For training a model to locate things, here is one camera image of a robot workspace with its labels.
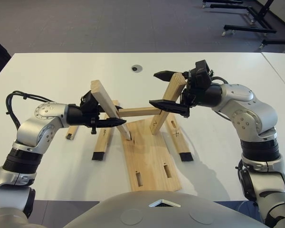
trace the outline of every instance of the black metal frame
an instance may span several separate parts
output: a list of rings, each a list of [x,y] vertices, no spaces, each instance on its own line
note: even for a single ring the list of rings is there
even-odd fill
[[[257,12],[251,6],[235,6],[235,5],[222,5],[222,4],[211,4],[211,8],[225,8],[225,9],[243,9],[247,10],[252,16],[251,24],[256,21],[262,26],[262,28],[257,27],[246,27],[246,26],[236,26],[236,25],[225,25],[224,32],[228,30],[239,30],[239,31],[247,31],[247,32],[262,32],[262,33],[276,33],[276,30],[264,19],[264,16],[269,11],[269,6],[272,4],[274,0],[268,0],[266,4],[261,8],[259,12]]]
[[[203,8],[206,7],[206,2],[225,3],[225,4],[243,4],[241,0],[203,0]]]
[[[285,45],[285,39],[263,39],[262,44],[259,48],[262,49],[268,44],[284,44]]]

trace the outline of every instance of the wooden board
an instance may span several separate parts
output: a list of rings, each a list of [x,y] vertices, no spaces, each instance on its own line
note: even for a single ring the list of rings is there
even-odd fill
[[[66,133],[66,139],[73,140],[78,130],[78,126],[70,126]]]
[[[173,113],[170,113],[167,116],[165,123],[170,137],[173,140],[176,151],[180,155],[181,160],[183,162],[193,161],[193,157],[190,153],[187,142],[184,138],[180,126],[178,125],[175,119],[175,115]]]
[[[161,110],[155,107],[146,108],[123,108],[118,110],[120,117],[128,116],[142,116],[142,115],[157,115],[161,113]]]
[[[176,101],[181,95],[181,92],[184,89],[185,85],[186,80],[184,76],[181,73],[174,73],[163,96],[163,99]],[[168,114],[169,113],[165,111],[161,111],[160,114],[153,117],[150,125],[152,134],[157,134],[159,132]]]
[[[119,102],[116,100],[112,102],[114,105],[119,105]],[[108,114],[105,114],[104,119],[107,119],[107,118],[109,118],[109,116]],[[92,160],[102,161],[104,159],[104,154],[106,153],[108,144],[110,142],[113,128],[103,127],[98,131],[99,131],[98,138],[97,138],[96,146],[94,148]]]
[[[91,93],[109,117],[120,118],[116,107],[112,103],[111,98],[99,80],[91,82]],[[117,126],[117,129],[127,140],[131,140],[130,132],[125,124]]]
[[[132,191],[181,189],[176,169],[159,132],[152,135],[151,118],[127,123],[131,141],[122,137]]]

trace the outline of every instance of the robotic arm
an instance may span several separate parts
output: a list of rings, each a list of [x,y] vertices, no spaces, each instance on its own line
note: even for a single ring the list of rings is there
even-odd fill
[[[125,120],[118,118],[99,120],[101,112],[104,112],[103,109],[90,91],[81,98],[80,106],[55,102],[39,105],[34,116],[19,127],[17,139],[0,167],[0,209],[18,209],[30,216],[35,191],[29,186],[34,183],[42,156],[60,128],[85,125],[92,128],[92,134],[96,134],[97,127],[125,123]]]
[[[173,74],[163,71],[154,76],[170,81]],[[205,60],[197,62],[196,68],[184,72],[183,76],[188,81],[180,104],[167,100],[150,103],[184,117],[189,117],[190,108],[197,105],[211,107],[219,115],[226,115],[237,131],[243,150],[236,168],[245,197],[259,205],[265,225],[284,228],[285,172],[277,143],[275,110],[259,101],[249,88],[231,85],[223,78],[213,77],[213,71],[209,70]],[[217,79],[224,84],[212,82]]]

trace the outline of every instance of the rectangular slot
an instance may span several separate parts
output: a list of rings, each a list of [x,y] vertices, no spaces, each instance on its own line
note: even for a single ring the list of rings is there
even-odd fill
[[[163,168],[165,169],[167,178],[171,178],[172,176],[171,176],[171,173],[170,173],[168,165],[164,165]]]
[[[142,182],[142,177],[141,177],[141,173],[140,172],[136,173],[136,179],[137,179],[138,187],[141,187],[143,185],[143,182]]]
[[[172,124],[173,128],[176,128],[175,122],[173,120],[171,121],[171,124]]]

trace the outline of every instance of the table surface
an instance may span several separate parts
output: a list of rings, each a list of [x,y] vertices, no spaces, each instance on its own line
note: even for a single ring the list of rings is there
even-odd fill
[[[285,84],[260,53],[39,53],[15,54],[0,73],[0,166],[9,153],[16,128],[5,115],[5,98],[14,90],[45,96],[65,104],[79,104],[99,79],[112,99],[124,108],[147,107],[161,99],[167,87],[152,75],[162,70],[185,71],[205,59],[216,76],[251,88],[258,99],[272,105],[279,116],[276,125],[280,152],[285,158]],[[142,72],[131,66],[139,64]],[[33,115],[37,101],[15,97],[13,109],[22,123]],[[144,117],[128,117],[127,121]],[[209,108],[191,109],[190,118],[177,116],[193,154],[193,162],[181,162],[163,126],[175,161],[182,192],[213,201],[244,200],[237,166],[241,147],[232,124]],[[105,200],[131,190],[119,132],[114,135],[105,161],[91,161],[97,136],[80,126],[73,141],[67,129],[57,132],[42,158],[32,187],[37,200]]]
[[[285,83],[285,54],[268,52],[262,54]]]

